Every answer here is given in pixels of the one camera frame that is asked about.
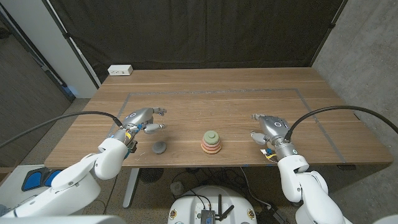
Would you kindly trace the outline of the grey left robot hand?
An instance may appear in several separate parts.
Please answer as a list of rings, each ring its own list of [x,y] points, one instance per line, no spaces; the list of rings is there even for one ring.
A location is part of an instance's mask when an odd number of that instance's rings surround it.
[[[142,108],[133,111],[126,116],[120,128],[111,136],[128,145],[139,131],[146,134],[153,134],[158,130],[164,129],[165,124],[154,123],[153,115],[159,114],[163,116],[167,110],[164,108]]]

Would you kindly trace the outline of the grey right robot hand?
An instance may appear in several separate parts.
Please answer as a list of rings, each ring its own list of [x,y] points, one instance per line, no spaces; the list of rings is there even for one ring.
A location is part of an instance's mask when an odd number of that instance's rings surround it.
[[[257,144],[270,144],[278,159],[298,154],[295,146],[285,140],[289,130],[286,120],[258,113],[252,114],[251,118],[258,121],[262,129],[261,133],[251,131],[251,137]]]

